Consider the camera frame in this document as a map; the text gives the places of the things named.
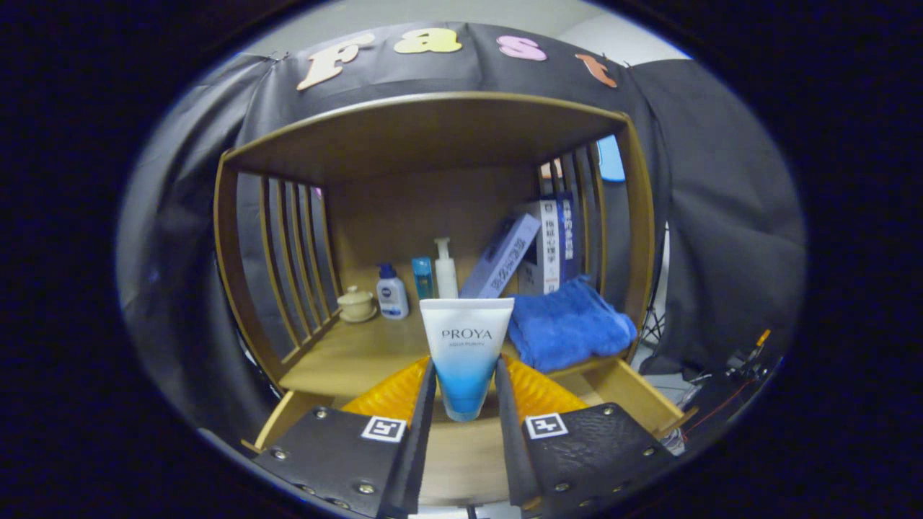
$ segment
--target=saucer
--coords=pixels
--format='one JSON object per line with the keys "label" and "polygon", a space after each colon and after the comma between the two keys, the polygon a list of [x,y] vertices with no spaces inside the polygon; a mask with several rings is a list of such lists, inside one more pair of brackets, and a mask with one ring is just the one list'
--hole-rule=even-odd
{"label": "saucer", "polygon": [[375,317],[375,314],[377,313],[378,313],[378,307],[373,306],[372,311],[368,312],[368,315],[366,315],[363,318],[353,319],[351,317],[346,317],[346,314],[340,312],[340,319],[345,320],[346,322],[365,322]]}

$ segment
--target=proya cleanser tube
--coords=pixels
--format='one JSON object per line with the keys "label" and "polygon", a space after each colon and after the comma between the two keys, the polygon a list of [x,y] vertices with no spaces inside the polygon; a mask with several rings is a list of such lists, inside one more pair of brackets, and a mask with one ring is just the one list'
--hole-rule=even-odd
{"label": "proya cleanser tube", "polygon": [[455,421],[481,413],[514,299],[424,299],[420,313],[442,402]]}

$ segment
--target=ceramic cup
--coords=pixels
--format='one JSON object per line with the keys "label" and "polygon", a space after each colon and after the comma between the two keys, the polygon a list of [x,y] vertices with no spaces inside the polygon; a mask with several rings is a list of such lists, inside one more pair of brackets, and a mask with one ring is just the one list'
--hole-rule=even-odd
{"label": "ceramic cup", "polygon": [[348,319],[360,320],[372,313],[372,293],[359,292],[357,286],[346,288],[346,294],[337,298],[337,304],[342,308],[343,315]]}

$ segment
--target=folded towel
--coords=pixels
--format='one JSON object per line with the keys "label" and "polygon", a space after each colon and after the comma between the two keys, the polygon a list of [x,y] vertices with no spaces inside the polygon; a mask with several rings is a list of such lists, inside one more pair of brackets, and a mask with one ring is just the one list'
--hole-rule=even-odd
{"label": "folded towel", "polygon": [[615,355],[631,344],[638,333],[634,323],[585,279],[572,279],[544,296],[513,296],[509,338],[522,362],[547,373],[592,355]]}

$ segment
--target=shelf top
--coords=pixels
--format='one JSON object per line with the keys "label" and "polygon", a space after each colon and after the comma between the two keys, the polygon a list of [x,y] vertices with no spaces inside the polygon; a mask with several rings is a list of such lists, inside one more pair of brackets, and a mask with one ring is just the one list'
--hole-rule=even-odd
{"label": "shelf top", "polygon": [[309,117],[229,151],[225,167],[315,186],[373,175],[539,165],[628,117],[507,92],[413,94]]}
{"label": "shelf top", "polygon": [[[510,341],[504,342],[501,351],[519,358]],[[292,366],[280,385],[287,390],[355,397],[427,355],[429,346],[419,308],[412,309],[403,320],[388,320],[380,315],[355,324],[341,320]],[[548,376],[560,379],[583,373],[623,355],[592,357]]]}

